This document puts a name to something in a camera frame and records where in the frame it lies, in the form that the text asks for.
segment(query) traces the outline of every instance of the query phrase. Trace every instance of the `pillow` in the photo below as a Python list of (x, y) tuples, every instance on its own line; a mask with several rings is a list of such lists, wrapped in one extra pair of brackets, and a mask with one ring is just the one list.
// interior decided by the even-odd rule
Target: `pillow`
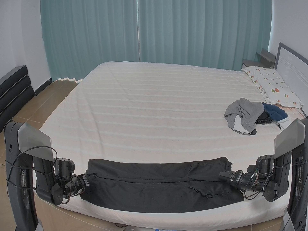
[(274, 68), (244, 67), (242, 71), (251, 78), (269, 104), (301, 108), (298, 96), (285, 84)]

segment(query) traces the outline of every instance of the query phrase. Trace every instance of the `light through curtain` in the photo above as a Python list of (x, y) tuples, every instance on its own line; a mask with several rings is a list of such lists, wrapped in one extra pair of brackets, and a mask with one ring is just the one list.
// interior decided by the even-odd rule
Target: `light through curtain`
[(107, 61), (139, 61), (136, 7), (136, 0), (41, 0), (52, 79), (82, 79)]
[(270, 39), (272, 0), (138, 0), (142, 62), (241, 70)]

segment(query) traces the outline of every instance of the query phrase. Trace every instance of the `white headboard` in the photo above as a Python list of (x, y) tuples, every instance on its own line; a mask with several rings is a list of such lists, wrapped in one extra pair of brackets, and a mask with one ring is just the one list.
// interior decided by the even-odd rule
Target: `white headboard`
[(308, 115), (308, 60), (279, 43), (275, 69), (299, 97), (303, 105), (302, 110)]

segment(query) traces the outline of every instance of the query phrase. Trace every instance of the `gray nightstand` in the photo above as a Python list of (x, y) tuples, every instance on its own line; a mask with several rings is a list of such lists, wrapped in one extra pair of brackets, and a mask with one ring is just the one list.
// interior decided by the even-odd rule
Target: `gray nightstand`
[(269, 53), (267, 50), (262, 49), (261, 53), (256, 52), (256, 55), (259, 58), (259, 62), (244, 59), (242, 68), (250, 66), (264, 67), (264, 68), (274, 67), (276, 57), (272, 53)]

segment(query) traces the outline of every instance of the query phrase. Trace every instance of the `wall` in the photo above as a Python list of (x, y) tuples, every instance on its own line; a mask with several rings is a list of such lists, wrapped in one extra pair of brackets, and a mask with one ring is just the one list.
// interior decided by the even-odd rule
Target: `wall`
[(40, 0), (0, 0), (0, 78), (27, 65), (36, 90), (50, 79), (42, 39)]
[(279, 42), (308, 59), (308, 0), (272, 0), (269, 52), (277, 55)]

